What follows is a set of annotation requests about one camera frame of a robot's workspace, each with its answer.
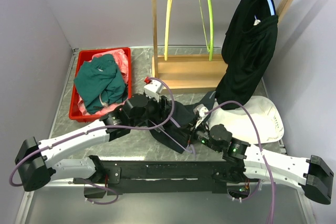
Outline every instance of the gray wall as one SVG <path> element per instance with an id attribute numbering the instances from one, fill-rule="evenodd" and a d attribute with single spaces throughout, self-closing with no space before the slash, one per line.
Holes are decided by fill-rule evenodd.
<path id="1" fill-rule="evenodd" d="M 25 138 L 48 137 L 71 49 L 45 0 L 0 7 L 0 223 L 10 224 L 23 195 L 8 184 L 14 158 Z"/>
<path id="2" fill-rule="evenodd" d="M 335 6 L 336 0 L 295 0 L 279 26 L 276 53 L 265 76 L 285 125 L 289 154 L 321 156 L 334 172 Z M 335 223 L 335 183 L 333 187 L 331 206 L 313 204 L 318 223 Z"/>
<path id="3" fill-rule="evenodd" d="M 212 0 L 215 46 L 240 0 Z M 47 0 L 72 48 L 153 45 L 151 0 Z M 167 0 L 157 0 L 158 42 L 164 44 Z M 203 0 L 207 31 L 207 2 Z M 171 45 L 204 45 L 198 0 L 173 0 Z"/>

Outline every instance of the teal shirt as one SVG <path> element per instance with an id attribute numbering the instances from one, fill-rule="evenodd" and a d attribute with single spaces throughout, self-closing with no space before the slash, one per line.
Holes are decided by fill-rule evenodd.
<path id="1" fill-rule="evenodd" d="M 103 108 L 101 101 L 108 105 L 125 100 L 126 85 L 113 55 L 107 54 L 85 61 L 80 67 L 74 83 L 90 114 Z"/>

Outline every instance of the gray table surface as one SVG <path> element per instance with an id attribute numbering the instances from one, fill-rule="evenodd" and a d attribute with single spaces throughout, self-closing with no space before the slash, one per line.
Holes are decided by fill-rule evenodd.
<path id="1" fill-rule="evenodd" d="M 215 53 L 220 53 L 220 48 L 215 48 Z M 71 131 L 77 130 L 86 125 L 69 119 L 69 107 L 75 77 L 78 54 L 81 49 L 74 52 L 74 61 L 69 79 L 65 88 L 64 95 L 56 121 L 52 130 L 52 137 L 61 136 Z M 159 48 L 159 54 L 163 54 L 163 48 Z M 169 54 L 206 54 L 206 48 L 201 47 L 171 47 Z M 132 48 L 132 92 L 142 93 L 144 82 L 147 76 L 151 76 L 151 57 L 152 48 Z M 192 104 L 198 102 L 205 94 L 176 94 L 174 99 L 182 104 Z M 260 82 L 254 95 L 266 96 L 265 88 Z M 264 144 L 263 148 L 280 153 L 280 143 Z M 197 161 L 219 161 L 222 160 L 221 153 L 217 153 L 202 145 L 195 144 Z M 184 152 L 179 154 L 156 141 L 148 131 L 131 131 L 130 134 L 116 139 L 112 142 L 96 145 L 85 150 L 72 154 L 69 158 L 84 158 L 89 155 L 98 155 L 101 159 L 110 160 L 148 160 L 148 161 L 193 161 L 193 154 Z"/>

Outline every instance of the wooden shelf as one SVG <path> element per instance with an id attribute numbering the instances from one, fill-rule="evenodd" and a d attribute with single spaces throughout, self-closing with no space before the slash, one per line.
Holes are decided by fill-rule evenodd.
<path id="1" fill-rule="evenodd" d="M 220 54 L 213 55 L 212 61 L 209 61 L 209 55 L 169 55 L 168 61 L 163 55 L 157 58 L 159 78 L 174 94 L 215 90 L 227 69 Z M 154 62 L 152 73 L 155 73 Z"/>

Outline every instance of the pink towel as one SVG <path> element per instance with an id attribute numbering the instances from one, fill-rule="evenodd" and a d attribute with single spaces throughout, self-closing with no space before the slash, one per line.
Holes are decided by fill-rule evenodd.
<path id="1" fill-rule="evenodd" d="M 101 57 L 101 56 L 106 55 L 106 54 L 112 54 L 113 55 L 114 60 L 117 63 L 119 69 L 120 69 L 122 79 L 124 80 L 125 83 L 127 83 L 128 82 L 128 58 L 127 58 L 127 55 L 125 54 L 124 50 L 116 49 L 116 50 L 112 50 L 112 51 L 101 52 L 99 54 L 93 55 L 92 59 L 94 57 Z M 124 103 L 125 102 L 111 104 L 107 107 L 104 107 L 100 111 L 97 111 L 94 115 L 105 115 L 106 113 L 109 113 L 109 112 L 113 111 L 117 106 L 119 106 L 121 104 L 124 104 Z M 83 101 L 82 97 L 79 97 L 78 108 L 79 108 L 79 111 L 82 112 L 83 115 L 90 115 L 85 108 L 84 101 Z"/>

